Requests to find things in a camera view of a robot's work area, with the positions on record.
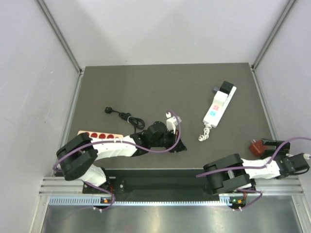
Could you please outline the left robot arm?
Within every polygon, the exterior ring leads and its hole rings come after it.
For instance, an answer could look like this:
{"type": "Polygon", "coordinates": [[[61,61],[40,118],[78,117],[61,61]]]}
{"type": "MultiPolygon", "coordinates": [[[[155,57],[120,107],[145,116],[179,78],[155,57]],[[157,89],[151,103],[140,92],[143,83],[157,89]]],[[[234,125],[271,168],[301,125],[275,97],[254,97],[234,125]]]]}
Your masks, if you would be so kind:
{"type": "Polygon", "coordinates": [[[95,161],[120,156],[137,157],[152,152],[154,148],[170,153],[187,149],[175,123],[167,127],[156,121],[146,130],[122,138],[102,139],[81,133],[61,147],[56,157],[65,180],[82,180],[103,193],[110,188],[110,180],[103,167],[94,165],[95,161]]]}

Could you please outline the white power strip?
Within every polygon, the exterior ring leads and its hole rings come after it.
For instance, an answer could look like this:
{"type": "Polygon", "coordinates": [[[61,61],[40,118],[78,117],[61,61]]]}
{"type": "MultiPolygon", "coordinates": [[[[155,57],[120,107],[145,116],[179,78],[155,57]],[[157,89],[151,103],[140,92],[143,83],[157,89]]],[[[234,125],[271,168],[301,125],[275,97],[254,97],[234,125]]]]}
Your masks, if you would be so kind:
{"type": "Polygon", "coordinates": [[[218,126],[236,90],[237,88],[233,86],[223,106],[220,107],[220,106],[214,105],[213,103],[211,104],[211,106],[209,107],[207,113],[205,114],[203,118],[203,124],[204,124],[203,134],[201,134],[198,137],[198,140],[200,142],[207,140],[209,138],[210,130],[218,126]]]}

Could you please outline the red cube plug adapter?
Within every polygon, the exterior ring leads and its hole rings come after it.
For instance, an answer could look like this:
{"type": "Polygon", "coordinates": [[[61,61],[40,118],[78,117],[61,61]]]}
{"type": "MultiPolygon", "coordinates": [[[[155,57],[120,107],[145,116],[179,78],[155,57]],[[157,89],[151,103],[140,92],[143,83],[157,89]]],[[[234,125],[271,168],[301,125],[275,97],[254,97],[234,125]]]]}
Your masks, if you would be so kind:
{"type": "Polygon", "coordinates": [[[255,157],[260,157],[268,149],[268,147],[263,144],[261,139],[257,141],[252,139],[248,149],[255,157]]]}

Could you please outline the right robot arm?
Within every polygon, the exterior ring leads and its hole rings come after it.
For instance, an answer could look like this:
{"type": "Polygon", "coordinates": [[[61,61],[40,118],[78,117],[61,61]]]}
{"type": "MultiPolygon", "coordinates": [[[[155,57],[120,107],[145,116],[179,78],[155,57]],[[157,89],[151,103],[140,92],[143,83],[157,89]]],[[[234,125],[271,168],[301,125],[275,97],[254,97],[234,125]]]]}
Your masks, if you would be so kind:
{"type": "Polygon", "coordinates": [[[249,146],[256,160],[246,160],[234,153],[204,165],[204,172],[196,177],[207,179],[207,188],[211,194],[254,191],[256,179],[280,180],[310,170],[308,160],[311,155],[293,155],[290,154],[290,148],[288,140],[262,138],[249,146]]]}

